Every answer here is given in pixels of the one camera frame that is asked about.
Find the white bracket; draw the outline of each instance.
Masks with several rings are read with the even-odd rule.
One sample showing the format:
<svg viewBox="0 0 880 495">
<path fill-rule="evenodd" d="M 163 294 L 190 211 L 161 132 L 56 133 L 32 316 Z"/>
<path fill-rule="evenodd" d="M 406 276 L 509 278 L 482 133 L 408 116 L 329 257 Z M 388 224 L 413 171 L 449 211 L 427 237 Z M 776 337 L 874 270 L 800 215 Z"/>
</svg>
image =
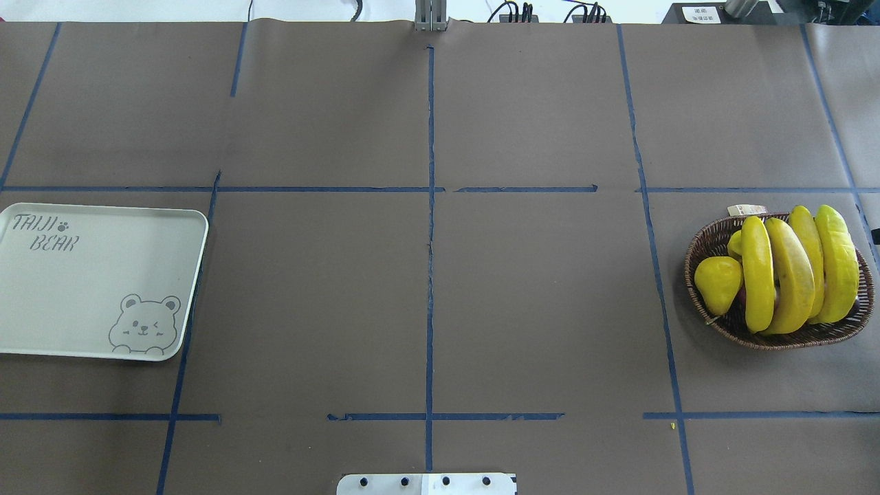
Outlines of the white bracket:
<svg viewBox="0 0 880 495">
<path fill-rule="evenodd" d="M 504 473 L 347 475 L 336 495 L 517 495 L 516 479 Z"/>
<path fill-rule="evenodd" d="M 416 31 L 446 31 L 446 0 L 415 0 Z"/>
</svg>

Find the white tray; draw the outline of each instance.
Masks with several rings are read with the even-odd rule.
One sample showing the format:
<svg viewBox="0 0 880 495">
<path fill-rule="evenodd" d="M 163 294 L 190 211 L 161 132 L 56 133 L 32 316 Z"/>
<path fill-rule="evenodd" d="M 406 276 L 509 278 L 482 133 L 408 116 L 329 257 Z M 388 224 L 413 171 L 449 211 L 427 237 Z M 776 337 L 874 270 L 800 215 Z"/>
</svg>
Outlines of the white tray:
<svg viewBox="0 0 880 495">
<path fill-rule="evenodd" d="M 0 213 L 0 352 L 170 358 L 207 236 L 199 211 L 13 204 Z"/>
</svg>

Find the wicker basket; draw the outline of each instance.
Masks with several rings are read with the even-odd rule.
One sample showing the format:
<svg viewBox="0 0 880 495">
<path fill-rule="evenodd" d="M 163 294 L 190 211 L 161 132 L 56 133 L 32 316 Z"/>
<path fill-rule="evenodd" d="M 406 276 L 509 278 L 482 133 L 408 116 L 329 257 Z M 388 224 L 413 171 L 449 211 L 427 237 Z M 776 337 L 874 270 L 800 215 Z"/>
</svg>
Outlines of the wicker basket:
<svg viewBox="0 0 880 495">
<path fill-rule="evenodd" d="M 764 213 L 757 215 L 761 218 L 776 217 L 788 220 L 788 213 Z M 860 307 L 852 314 L 836 323 L 819 323 L 816 325 L 804 325 L 799 330 L 787 335 L 760 336 L 753 335 L 745 326 L 745 308 L 735 300 L 729 312 L 709 323 L 714 318 L 703 305 L 703 299 L 693 282 L 693 273 L 701 261 L 710 256 L 726 256 L 727 242 L 731 234 L 742 228 L 746 217 L 721 218 L 703 227 L 693 237 L 690 247 L 685 255 L 685 285 L 691 296 L 693 304 L 697 307 L 702 317 L 718 330 L 723 336 L 753 349 L 763 351 L 781 351 L 783 349 L 797 349 L 800 347 L 812 347 L 814 345 L 836 344 L 842 342 L 862 331 L 868 323 L 871 313 L 874 311 L 874 280 L 862 253 L 856 249 L 855 254 L 859 258 L 859 301 Z"/>
</svg>

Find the bear face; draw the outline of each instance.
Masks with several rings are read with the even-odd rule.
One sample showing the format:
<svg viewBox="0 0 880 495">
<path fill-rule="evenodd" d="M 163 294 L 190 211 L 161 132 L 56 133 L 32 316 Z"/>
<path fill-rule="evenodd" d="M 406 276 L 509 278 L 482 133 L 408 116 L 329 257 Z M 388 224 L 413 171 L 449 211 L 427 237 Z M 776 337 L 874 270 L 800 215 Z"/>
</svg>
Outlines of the bear face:
<svg viewBox="0 0 880 495">
<path fill-rule="evenodd" d="M 168 296 L 161 301 L 145 301 L 137 294 L 129 294 L 122 299 L 120 308 L 122 313 L 109 335 L 114 352 L 161 356 L 177 340 L 180 299 Z"/>
</svg>

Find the white label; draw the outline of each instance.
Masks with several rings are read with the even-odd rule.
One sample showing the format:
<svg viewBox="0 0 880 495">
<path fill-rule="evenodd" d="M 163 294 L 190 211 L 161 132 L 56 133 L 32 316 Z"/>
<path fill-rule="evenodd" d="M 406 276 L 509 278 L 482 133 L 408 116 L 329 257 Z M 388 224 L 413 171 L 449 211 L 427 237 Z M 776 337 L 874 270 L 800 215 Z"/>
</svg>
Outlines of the white label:
<svg viewBox="0 0 880 495">
<path fill-rule="evenodd" d="M 760 204 L 734 204 L 727 207 L 727 212 L 732 217 L 741 215 L 758 215 L 759 213 L 767 213 L 767 207 Z"/>
<path fill-rule="evenodd" d="M 721 24 L 721 17 L 715 7 L 682 7 L 687 22 L 694 24 Z"/>
</svg>

